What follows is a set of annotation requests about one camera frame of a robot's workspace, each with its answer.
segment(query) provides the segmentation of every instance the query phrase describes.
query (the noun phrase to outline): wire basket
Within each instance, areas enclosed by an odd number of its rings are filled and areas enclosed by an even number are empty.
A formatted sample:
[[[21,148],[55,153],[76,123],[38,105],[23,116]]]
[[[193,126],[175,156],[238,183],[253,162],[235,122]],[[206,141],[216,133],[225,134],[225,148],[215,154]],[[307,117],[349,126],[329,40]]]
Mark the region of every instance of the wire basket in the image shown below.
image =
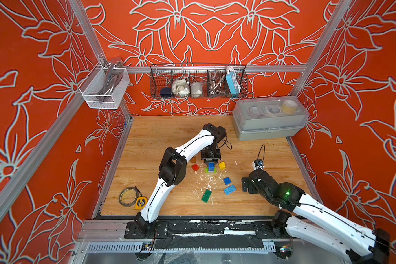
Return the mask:
[[[183,66],[182,64],[151,65],[149,78],[151,96],[153,98],[244,98],[247,96],[248,76],[245,72],[245,66],[230,65],[235,70],[236,79],[241,87],[238,94],[231,94],[226,78],[223,78],[223,75],[226,74],[226,67],[228,65],[209,65],[202,63],[200,65],[202,66]],[[217,75],[216,79],[216,82],[220,82],[217,87],[220,92],[216,94],[214,90],[211,90],[210,82],[211,76],[213,76],[217,70],[220,71],[220,75]],[[202,94],[173,94],[172,86],[177,79],[185,79],[186,83],[189,85],[190,92],[195,82],[201,82]],[[165,88],[166,92],[161,94],[160,92],[163,88]]]
[[[114,88],[114,91],[110,95],[98,95],[100,90],[103,88],[105,80],[106,75],[104,74],[104,70],[100,69],[100,72],[95,75],[94,79],[85,89],[85,91],[81,91],[82,96],[90,108],[118,109],[123,95],[125,94],[126,88],[129,85],[129,74],[127,73],[127,70],[124,69],[123,77],[119,84]]]

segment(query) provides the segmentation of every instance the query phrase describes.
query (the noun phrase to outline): green lego brick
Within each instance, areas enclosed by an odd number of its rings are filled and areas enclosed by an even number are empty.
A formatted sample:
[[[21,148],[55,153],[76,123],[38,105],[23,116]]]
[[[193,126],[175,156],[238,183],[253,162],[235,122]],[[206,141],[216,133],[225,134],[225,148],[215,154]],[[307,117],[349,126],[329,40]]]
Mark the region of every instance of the green lego brick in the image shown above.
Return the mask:
[[[208,199],[210,199],[210,195],[211,195],[211,191],[205,190],[205,193],[202,196],[201,201],[203,201],[204,203],[208,202]]]
[[[216,172],[217,172],[216,168],[214,168],[214,172],[208,172],[208,167],[205,168],[205,173],[216,173]]]

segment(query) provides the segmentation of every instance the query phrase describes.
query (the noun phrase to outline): red lego brick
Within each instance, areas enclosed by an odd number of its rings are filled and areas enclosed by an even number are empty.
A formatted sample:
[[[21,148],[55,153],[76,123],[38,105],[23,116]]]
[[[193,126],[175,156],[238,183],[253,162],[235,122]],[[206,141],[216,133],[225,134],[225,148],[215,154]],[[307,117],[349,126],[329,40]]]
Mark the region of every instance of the red lego brick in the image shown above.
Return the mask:
[[[199,166],[198,165],[196,165],[196,164],[194,164],[194,165],[192,165],[192,169],[196,172],[196,171],[198,171],[198,169],[199,169]]]

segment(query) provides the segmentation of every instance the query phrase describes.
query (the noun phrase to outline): red floral wallpaper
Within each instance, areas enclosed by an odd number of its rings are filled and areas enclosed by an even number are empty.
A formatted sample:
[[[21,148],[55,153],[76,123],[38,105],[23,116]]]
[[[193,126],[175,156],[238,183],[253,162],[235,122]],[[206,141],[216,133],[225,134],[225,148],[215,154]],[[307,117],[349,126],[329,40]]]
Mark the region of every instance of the red floral wallpaper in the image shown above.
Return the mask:
[[[0,190],[97,63],[66,0],[26,2],[0,1]]]
[[[0,263],[67,263],[124,127],[119,111],[82,104],[0,223]]]
[[[396,247],[396,0],[351,3],[299,99],[293,141],[324,203]]]
[[[304,65],[337,1],[82,0],[107,58],[126,66],[209,62]],[[299,73],[248,74],[248,98],[287,95]],[[137,115],[225,115],[232,99],[153,99],[147,74],[125,100]]]
[[[0,0],[0,190],[96,64],[67,0]],[[124,127],[79,108],[0,223],[0,263],[67,261]]]

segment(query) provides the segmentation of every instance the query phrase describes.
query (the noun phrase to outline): wooden table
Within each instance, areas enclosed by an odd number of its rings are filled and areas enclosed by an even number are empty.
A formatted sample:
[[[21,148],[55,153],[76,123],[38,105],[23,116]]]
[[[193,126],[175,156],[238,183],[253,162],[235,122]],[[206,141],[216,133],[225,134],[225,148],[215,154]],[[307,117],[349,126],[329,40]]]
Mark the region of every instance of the wooden table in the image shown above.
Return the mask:
[[[221,161],[226,169],[205,173],[201,153],[196,155],[200,169],[195,173],[189,162],[186,177],[169,194],[160,215],[274,215],[277,207],[259,194],[242,192],[242,177],[252,172],[262,144],[266,145],[265,170],[277,182],[291,182],[307,193],[309,189],[285,138],[239,141],[233,128],[232,117],[135,117],[126,141],[113,182],[107,194],[101,215],[136,215],[138,210],[119,203],[120,192],[136,186],[145,197],[150,197],[158,179],[158,166],[164,151],[176,148],[211,123],[226,129],[233,148],[221,148]],[[223,178],[229,177],[237,191],[226,195]],[[212,191],[208,203],[201,201],[206,189]]]

